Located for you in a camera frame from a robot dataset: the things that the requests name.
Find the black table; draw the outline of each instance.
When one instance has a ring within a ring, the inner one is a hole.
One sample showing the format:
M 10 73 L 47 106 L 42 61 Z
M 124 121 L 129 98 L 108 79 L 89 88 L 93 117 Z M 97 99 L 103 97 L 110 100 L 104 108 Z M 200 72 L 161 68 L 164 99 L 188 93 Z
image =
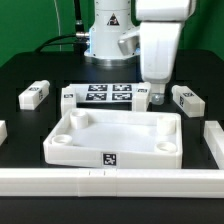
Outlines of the black table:
M 217 169 L 203 138 L 204 120 L 224 123 L 224 63 L 209 51 L 179 51 L 162 106 L 154 112 L 182 116 L 183 169 Z M 34 81 L 50 81 L 50 94 L 35 111 L 21 111 L 18 95 Z M 139 65 L 108 69 L 86 64 L 72 52 L 21 53 L 0 68 L 0 120 L 8 138 L 0 148 L 1 168 L 55 168 L 44 161 L 42 142 L 60 119 L 61 88 L 71 83 L 141 81 Z M 203 118 L 188 118 L 172 101 L 171 87 L 187 85 L 206 102 Z M 131 110 L 130 104 L 91 108 Z M 1 223 L 220 223 L 224 199 L 1 197 Z

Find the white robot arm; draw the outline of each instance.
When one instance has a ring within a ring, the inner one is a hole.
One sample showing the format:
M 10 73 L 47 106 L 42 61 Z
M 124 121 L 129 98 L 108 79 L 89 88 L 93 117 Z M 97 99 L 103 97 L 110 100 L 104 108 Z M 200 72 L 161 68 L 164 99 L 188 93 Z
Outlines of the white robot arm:
M 124 55 L 132 52 L 139 36 L 141 75 L 151 83 L 152 103 L 164 102 L 165 85 L 170 81 L 184 22 L 196 8 L 196 0 L 137 0 L 136 17 L 140 28 L 120 36 Z
M 95 0 L 95 23 L 89 31 L 88 62 L 120 66 L 139 55 L 141 75 L 151 83 L 151 101 L 162 104 L 170 81 L 184 22 L 194 13 L 196 0 L 136 0 L 140 27 L 131 22 L 130 0 Z

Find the white plastic box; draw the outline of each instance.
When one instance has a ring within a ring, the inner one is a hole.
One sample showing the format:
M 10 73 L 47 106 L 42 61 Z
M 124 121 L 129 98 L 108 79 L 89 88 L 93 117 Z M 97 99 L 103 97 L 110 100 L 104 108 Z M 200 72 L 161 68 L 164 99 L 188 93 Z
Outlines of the white plastic box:
M 44 141 L 50 164 L 94 168 L 179 169 L 178 114 L 69 110 Z

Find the white rectangular block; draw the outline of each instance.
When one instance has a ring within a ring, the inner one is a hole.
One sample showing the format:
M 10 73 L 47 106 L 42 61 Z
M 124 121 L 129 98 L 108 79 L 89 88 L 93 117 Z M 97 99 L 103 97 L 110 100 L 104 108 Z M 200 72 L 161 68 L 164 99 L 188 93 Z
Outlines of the white rectangular block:
M 76 108 L 76 91 L 73 87 L 62 88 L 61 90 L 61 116 L 72 108 Z
M 0 196 L 224 198 L 224 171 L 0 169 Z
M 173 86 L 174 102 L 184 111 L 188 117 L 203 117 L 205 102 L 199 98 L 187 86 Z
M 50 83 L 46 80 L 36 81 L 19 95 L 21 110 L 34 110 L 49 94 Z
M 4 142 L 6 138 L 7 138 L 7 130 L 5 121 L 0 121 L 0 145 Z
M 205 122 L 204 138 L 219 169 L 224 169 L 224 132 L 217 121 Z
M 149 82 L 139 83 L 136 93 L 132 97 L 132 111 L 145 112 L 150 103 L 151 84 Z

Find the white foam block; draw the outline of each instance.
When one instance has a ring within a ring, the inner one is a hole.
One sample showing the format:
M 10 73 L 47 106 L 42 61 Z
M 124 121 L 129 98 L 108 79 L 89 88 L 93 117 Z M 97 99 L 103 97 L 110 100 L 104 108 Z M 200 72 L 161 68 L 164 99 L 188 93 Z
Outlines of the white foam block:
M 49 94 L 50 83 L 46 80 L 36 81 L 19 95 L 21 110 L 34 110 Z
M 4 142 L 6 138 L 7 138 L 7 130 L 5 121 L 0 121 L 0 145 Z
M 76 108 L 76 91 L 73 87 L 62 88 L 61 90 L 61 116 L 72 108 Z
M 217 121 L 205 122 L 204 138 L 219 169 L 224 169 L 224 132 Z
M 205 102 L 199 98 L 187 86 L 173 86 L 174 102 L 184 111 L 188 117 L 203 117 Z
M 139 83 L 136 93 L 132 98 L 132 111 L 145 112 L 150 102 L 150 89 L 149 82 Z

